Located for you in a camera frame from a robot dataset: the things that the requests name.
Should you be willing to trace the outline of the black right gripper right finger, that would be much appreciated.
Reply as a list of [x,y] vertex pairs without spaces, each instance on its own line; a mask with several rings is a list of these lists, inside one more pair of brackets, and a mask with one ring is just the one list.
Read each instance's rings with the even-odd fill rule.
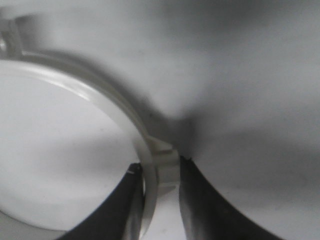
[[317,240],[320,167],[282,159],[198,167],[182,157],[179,207],[189,240]]

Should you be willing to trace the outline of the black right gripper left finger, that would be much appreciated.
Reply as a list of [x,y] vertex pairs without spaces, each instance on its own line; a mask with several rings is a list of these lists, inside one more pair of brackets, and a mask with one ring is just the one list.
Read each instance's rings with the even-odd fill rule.
[[138,240],[145,205],[143,169],[130,164],[108,198],[60,240]]

